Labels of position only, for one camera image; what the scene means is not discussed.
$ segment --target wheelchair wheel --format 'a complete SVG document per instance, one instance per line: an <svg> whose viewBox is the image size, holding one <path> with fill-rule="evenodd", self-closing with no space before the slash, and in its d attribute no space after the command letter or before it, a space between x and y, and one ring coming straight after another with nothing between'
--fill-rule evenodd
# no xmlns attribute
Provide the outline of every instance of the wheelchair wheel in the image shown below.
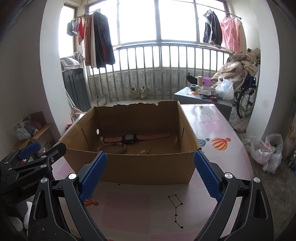
<svg viewBox="0 0 296 241"><path fill-rule="evenodd" d="M237 115L239 118L250 118L254 108L256 88L244 89L237 99Z"/></svg>

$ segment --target table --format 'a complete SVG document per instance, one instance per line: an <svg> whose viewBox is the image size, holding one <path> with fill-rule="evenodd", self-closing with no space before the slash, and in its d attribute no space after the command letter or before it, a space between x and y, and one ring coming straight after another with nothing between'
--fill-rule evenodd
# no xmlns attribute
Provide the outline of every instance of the table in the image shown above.
<svg viewBox="0 0 296 241"><path fill-rule="evenodd" d="M229 121L232 102L231 100L218 99L217 102L213 102L209 99L202 99L199 95L188 95L187 93L191 92L189 87L178 91L174 94L174 100L178 100L180 104L214 104L222 115Z"/></svg>
<svg viewBox="0 0 296 241"><path fill-rule="evenodd" d="M246 150L217 107L213 104L181 107L207 158L224 172L251 180L253 171ZM227 147L224 150L214 148L211 144L214 138L227 139ZM72 172L64 158L53 164L56 179ZM222 236L230 233L240 200L237 198ZM152 186L99 182L92 199L86 201L95 223L107 239L114 241L193 241L216 204L197 170L188 184ZM69 228L76 230L64 199L61 205Z"/></svg>

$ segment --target blue textured pad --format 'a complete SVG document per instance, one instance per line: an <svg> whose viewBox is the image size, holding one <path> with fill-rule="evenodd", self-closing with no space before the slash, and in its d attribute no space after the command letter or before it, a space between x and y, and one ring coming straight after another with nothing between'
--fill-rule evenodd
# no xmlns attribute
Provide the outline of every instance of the blue textured pad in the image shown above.
<svg viewBox="0 0 296 241"><path fill-rule="evenodd" d="M41 149L41 145L39 142L34 142L33 144L22 149L18 155L20 160L27 159L29 156L33 155L37 151Z"/></svg>
<svg viewBox="0 0 296 241"><path fill-rule="evenodd" d="M94 189L96 188L106 166L107 155L106 153L102 153L81 183L79 198L82 202L92 196Z"/></svg>
<svg viewBox="0 0 296 241"><path fill-rule="evenodd" d="M194 153L194 165L210 196L219 202L223 196L220 190L220 182L199 151Z"/></svg>

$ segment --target orange hot air balloon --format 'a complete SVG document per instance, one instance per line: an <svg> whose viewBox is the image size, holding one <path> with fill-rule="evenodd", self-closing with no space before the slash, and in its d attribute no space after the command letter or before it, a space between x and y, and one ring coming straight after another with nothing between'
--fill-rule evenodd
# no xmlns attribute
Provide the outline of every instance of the orange hot air balloon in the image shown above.
<svg viewBox="0 0 296 241"><path fill-rule="evenodd" d="M92 196L91 196L91 198L85 199L85 201L84 201L84 205L85 205L86 207L88 207L88 206L90 206L90 205L98 206L99 203L98 203L98 202L94 202L94 201L92 200Z"/></svg>
<svg viewBox="0 0 296 241"><path fill-rule="evenodd" d="M227 142L231 141L230 138L225 138L225 139L222 139L222 138L214 138L212 140L212 146L214 148L216 148L217 150L226 150L227 148Z"/></svg>

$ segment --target hot air balloon print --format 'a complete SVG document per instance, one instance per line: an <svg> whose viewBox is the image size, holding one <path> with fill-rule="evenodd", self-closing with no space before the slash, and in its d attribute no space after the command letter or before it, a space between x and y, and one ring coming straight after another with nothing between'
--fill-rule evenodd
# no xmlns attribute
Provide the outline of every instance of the hot air balloon print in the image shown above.
<svg viewBox="0 0 296 241"><path fill-rule="evenodd" d="M206 138L206 139L197 139L197 140L198 140L198 143L200 144L200 147L204 147L206 142L209 141L210 139Z"/></svg>
<svg viewBox="0 0 296 241"><path fill-rule="evenodd" d="M212 140L212 146L217 150L226 150L227 142L231 141L230 138L214 138Z"/></svg>
<svg viewBox="0 0 296 241"><path fill-rule="evenodd" d="M98 202L94 202L94 201L92 200L92 196L91 196L91 198L85 199L85 201L84 201L84 205L85 205L86 207L88 207L88 206L90 206L90 205L98 206L99 203L98 203Z"/></svg>

